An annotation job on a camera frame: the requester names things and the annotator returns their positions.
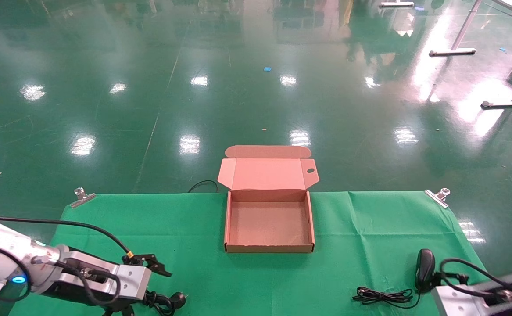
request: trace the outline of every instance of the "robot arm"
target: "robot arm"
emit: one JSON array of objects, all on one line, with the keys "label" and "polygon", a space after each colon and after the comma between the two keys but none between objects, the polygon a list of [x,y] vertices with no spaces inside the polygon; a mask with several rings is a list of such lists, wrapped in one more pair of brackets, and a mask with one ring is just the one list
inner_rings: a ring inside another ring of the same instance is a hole
[{"label": "robot arm", "polygon": [[[135,302],[149,306],[161,304],[165,308],[155,306],[160,314],[170,311],[173,314],[185,304],[181,293],[168,298],[146,290],[152,272],[170,276],[152,254],[133,256],[128,252],[123,257],[123,264],[117,264],[65,244],[47,246],[3,224],[0,224],[0,250],[19,261],[15,262],[0,252],[0,280],[16,283],[31,280],[30,290],[35,294],[86,305],[102,305],[105,315],[114,312],[132,315],[131,304]],[[26,268],[29,276],[23,273],[19,264]]]}]

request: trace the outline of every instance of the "green epoxy floor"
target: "green epoxy floor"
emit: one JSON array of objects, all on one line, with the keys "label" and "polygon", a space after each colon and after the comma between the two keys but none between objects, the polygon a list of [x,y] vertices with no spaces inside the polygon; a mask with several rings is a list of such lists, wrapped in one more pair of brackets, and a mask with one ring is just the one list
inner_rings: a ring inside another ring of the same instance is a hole
[{"label": "green epoxy floor", "polygon": [[479,107],[512,96],[511,13],[487,0],[478,52],[430,58],[472,1],[416,6],[1,1],[0,214],[59,218],[79,186],[186,192],[229,146],[301,144],[313,191],[450,188],[486,267],[511,272],[512,110]]}]

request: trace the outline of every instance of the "metal clip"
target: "metal clip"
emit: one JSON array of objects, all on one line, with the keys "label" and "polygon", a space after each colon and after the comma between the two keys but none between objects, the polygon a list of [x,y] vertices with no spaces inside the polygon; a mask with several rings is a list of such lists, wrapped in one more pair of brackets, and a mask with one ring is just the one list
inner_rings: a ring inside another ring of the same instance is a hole
[{"label": "metal clip", "polygon": [[83,188],[75,188],[75,194],[77,196],[76,202],[71,203],[71,208],[76,208],[77,206],[81,206],[82,204],[92,200],[96,197],[96,194],[86,194]]},{"label": "metal clip", "polygon": [[431,192],[430,190],[426,190],[425,193],[430,197],[432,198],[435,202],[437,202],[437,204],[439,204],[440,206],[442,206],[443,208],[448,208],[449,206],[447,205],[447,203],[444,202],[444,200],[447,198],[447,196],[449,194],[451,194],[451,190],[449,190],[448,188],[442,188],[439,192],[437,192],[436,194],[434,194],[433,192]]}]

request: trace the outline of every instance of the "green cloth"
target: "green cloth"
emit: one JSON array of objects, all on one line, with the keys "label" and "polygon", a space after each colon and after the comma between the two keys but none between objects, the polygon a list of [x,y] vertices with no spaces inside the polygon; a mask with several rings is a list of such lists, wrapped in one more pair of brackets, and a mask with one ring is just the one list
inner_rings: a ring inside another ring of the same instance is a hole
[{"label": "green cloth", "polygon": [[[154,274],[149,290],[187,294],[177,316],[436,315],[430,294],[412,310],[362,306],[351,297],[358,286],[386,292],[414,288],[421,248],[432,250],[437,262],[458,257],[482,266],[454,214],[424,192],[323,192],[311,199],[312,254],[226,254],[225,194],[99,194],[74,210],[67,207],[62,219],[100,226],[135,254],[156,254],[173,276]],[[51,244],[114,262],[123,255],[106,236],[73,226],[59,226]],[[481,280],[468,268],[449,268]],[[140,304],[135,312],[156,315]],[[103,310],[32,294],[11,315],[30,313],[100,316]]]}]

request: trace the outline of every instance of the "metal table frame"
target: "metal table frame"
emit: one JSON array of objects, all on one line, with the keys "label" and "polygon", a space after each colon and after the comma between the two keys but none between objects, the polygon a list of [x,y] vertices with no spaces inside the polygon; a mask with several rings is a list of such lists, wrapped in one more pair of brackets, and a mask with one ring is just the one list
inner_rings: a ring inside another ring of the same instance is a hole
[{"label": "metal table frame", "polygon": [[[512,4],[509,4],[508,2],[505,2],[503,0],[492,0],[493,2],[496,2],[497,4],[500,4],[501,6],[504,6],[510,10],[512,10]],[[453,45],[451,46],[450,50],[431,50],[430,56],[436,57],[436,56],[453,56],[453,55],[459,55],[459,54],[474,54],[476,52],[476,48],[459,48],[462,39],[465,36],[466,30],[468,29],[468,26],[472,22],[474,16],[476,15],[476,12],[478,11],[478,7],[482,3],[482,0],[476,0],[474,2],[474,5],[472,6],[472,9],[470,9],[470,12],[468,16],[466,16],[466,20],[462,24],[461,30],[458,32],[458,35],[453,42]],[[489,102],[484,101],[481,104],[482,108],[484,109],[491,109],[491,108],[507,108],[512,106],[512,99],[510,102]]]}]

